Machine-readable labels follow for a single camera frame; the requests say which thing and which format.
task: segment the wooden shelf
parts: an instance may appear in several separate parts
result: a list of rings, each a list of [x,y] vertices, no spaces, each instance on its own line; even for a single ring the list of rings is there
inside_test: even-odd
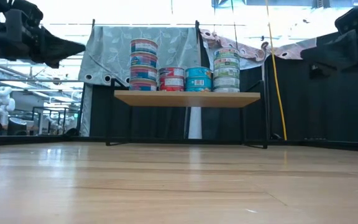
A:
[[[260,93],[116,90],[115,97],[130,106],[242,108],[259,100]]]

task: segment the shelf leg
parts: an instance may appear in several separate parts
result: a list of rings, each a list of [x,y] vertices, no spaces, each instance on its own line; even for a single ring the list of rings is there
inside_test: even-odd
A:
[[[130,142],[132,139],[132,116],[133,116],[133,106],[129,106],[129,121],[128,121],[128,133],[127,133],[127,142]]]
[[[116,90],[116,79],[112,78],[110,81],[110,91],[109,91],[109,96],[106,97],[107,98],[107,113],[106,113],[106,146],[112,146],[111,144],[111,136],[112,136],[112,127],[113,127],[113,122],[114,122],[114,117],[113,117],[113,113],[114,113],[114,92]]]
[[[263,148],[267,149],[267,144],[269,141],[269,127],[268,127],[268,117],[266,110],[266,99],[265,99],[265,81],[261,80],[260,83],[260,114],[261,114],[261,121],[262,121],[262,142],[263,142]]]
[[[244,134],[244,108],[239,108],[239,112],[240,112],[240,140],[241,140],[241,144],[244,145],[245,144],[245,134]]]

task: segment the green label can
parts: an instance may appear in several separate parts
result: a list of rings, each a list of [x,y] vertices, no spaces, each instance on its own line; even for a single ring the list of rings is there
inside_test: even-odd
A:
[[[232,58],[240,58],[239,56],[240,52],[237,49],[234,48],[221,48],[217,51],[215,51],[214,53],[214,58],[215,59],[220,59],[220,58],[228,58],[228,57],[232,57]]]
[[[238,78],[215,78],[214,79],[214,88],[240,88],[240,79]]]
[[[216,92],[216,93],[239,93],[240,89],[238,89],[238,88],[215,88],[214,92]]]
[[[214,70],[224,67],[240,69],[240,60],[238,58],[220,58],[214,61]]]
[[[222,77],[230,77],[230,78],[240,78],[240,70],[237,68],[218,68],[214,70],[214,79],[222,78]]]

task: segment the black base bar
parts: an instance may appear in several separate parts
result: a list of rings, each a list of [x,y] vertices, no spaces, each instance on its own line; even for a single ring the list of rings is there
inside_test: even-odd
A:
[[[304,140],[300,146],[358,151],[358,142]]]
[[[72,137],[73,142],[105,142],[105,138],[88,138],[88,137]],[[231,145],[239,146],[240,141],[224,141],[213,139],[165,139],[165,138],[132,138],[131,142],[127,142],[126,137],[110,138],[110,146],[117,146],[120,144],[184,144],[184,145]],[[244,146],[263,148],[264,140],[244,141]],[[299,146],[300,141],[277,141],[271,140],[268,142],[270,146]]]
[[[0,146],[65,142],[65,136],[0,136]]]

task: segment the blue can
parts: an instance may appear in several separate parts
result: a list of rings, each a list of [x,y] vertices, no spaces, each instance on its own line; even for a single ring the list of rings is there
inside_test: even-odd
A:
[[[186,78],[205,77],[211,79],[212,72],[206,67],[195,67],[186,69]]]
[[[211,91],[212,81],[209,77],[186,78],[185,91]]]

